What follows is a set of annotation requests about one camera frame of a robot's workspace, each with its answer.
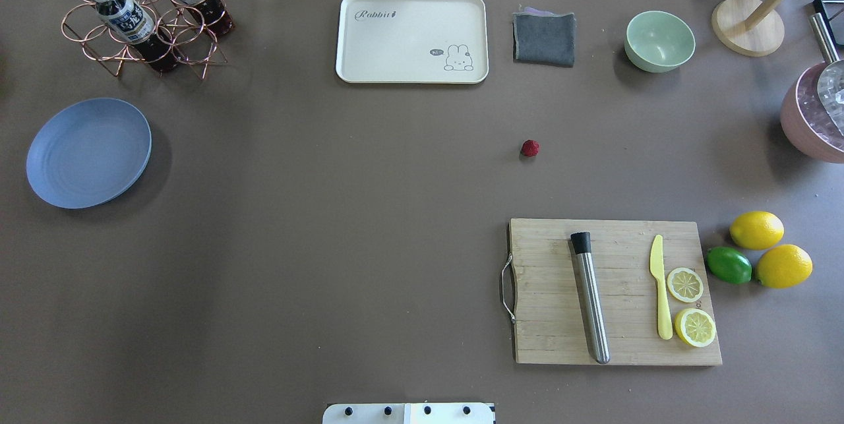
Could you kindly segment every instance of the yellow lemon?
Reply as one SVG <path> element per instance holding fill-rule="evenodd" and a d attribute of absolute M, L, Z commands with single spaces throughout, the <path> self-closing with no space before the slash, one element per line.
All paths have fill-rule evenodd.
<path fill-rule="evenodd" d="M 739 214 L 730 225 L 730 236 L 739 247 L 768 249 L 777 244 L 785 234 L 783 222 L 768 211 L 748 211 Z"/>
<path fill-rule="evenodd" d="M 759 258 L 756 279 L 763 286 L 785 289 L 796 286 L 812 273 L 812 259 L 804 250 L 793 244 L 783 244 L 769 250 Z"/>
<path fill-rule="evenodd" d="M 703 281 L 700 276 L 689 268 L 676 268 L 665 280 L 669 292 L 682 303 L 694 303 L 703 297 Z"/>
<path fill-rule="evenodd" d="M 691 346 L 707 346 L 715 340 L 715 320 L 699 308 L 684 308 L 675 316 L 675 330 Z"/>

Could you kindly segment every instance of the table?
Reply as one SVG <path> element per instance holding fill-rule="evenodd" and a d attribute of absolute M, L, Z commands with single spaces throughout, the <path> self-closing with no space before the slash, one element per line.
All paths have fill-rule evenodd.
<path fill-rule="evenodd" d="M 821 59 L 811 0 L 779 7 L 785 42 L 758 59 L 715 39 L 721 0 L 485 0 L 472 86 L 344 84 L 341 0 L 228 1 L 230 64 L 205 82 L 114 79 L 58 32 L 75 0 L 0 1 L 0 420 L 305 423 L 423 400 L 494 402 L 500 423 L 840 420 L 844 169 L 778 123 Z M 527 5 L 576 13 L 575 67 L 512 60 Z M 646 9 L 693 28 L 685 66 L 626 60 Z M 150 120 L 147 171 L 108 204 L 51 207 L 30 142 L 99 96 Z M 693 220 L 712 247 L 747 210 L 778 214 L 815 270 L 784 291 L 711 278 L 723 366 L 515 364 L 510 218 Z"/>

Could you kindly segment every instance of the pink bowl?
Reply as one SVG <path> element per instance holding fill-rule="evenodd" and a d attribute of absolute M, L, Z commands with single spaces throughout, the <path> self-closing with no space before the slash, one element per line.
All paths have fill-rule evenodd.
<path fill-rule="evenodd" d="M 805 70 L 786 93 L 780 123 L 789 141 L 807 156 L 844 164 L 844 136 L 832 123 L 818 97 L 818 78 L 826 63 Z"/>

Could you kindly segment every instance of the folded napkin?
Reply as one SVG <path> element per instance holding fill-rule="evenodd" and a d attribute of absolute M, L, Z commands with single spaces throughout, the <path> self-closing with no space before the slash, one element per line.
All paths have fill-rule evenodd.
<path fill-rule="evenodd" d="M 513 55 L 517 61 L 548 63 L 561 67 L 575 64 L 574 13 L 557 13 L 526 7 L 513 13 Z"/>

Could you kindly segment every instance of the wooden cutting board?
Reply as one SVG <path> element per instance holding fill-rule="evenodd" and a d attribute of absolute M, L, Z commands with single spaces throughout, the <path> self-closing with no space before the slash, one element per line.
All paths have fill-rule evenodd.
<path fill-rule="evenodd" d="M 657 334 L 657 286 L 648 270 L 651 244 L 663 235 L 666 276 L 690 268 L 703 280 L 703 297 L 681 303 L 669 294 L 671 318 L 687 307 L 702 308 L 717 322 L 709 297 L 697 223 L 614 220 L 510 220 L 516 304 L 516 362 L 596 365 L 588 351 L 572 261 L 572 233 L 591 233 L 591 251 L 610 365 L 715 366 L 718 339 L 694 348 Z"/>

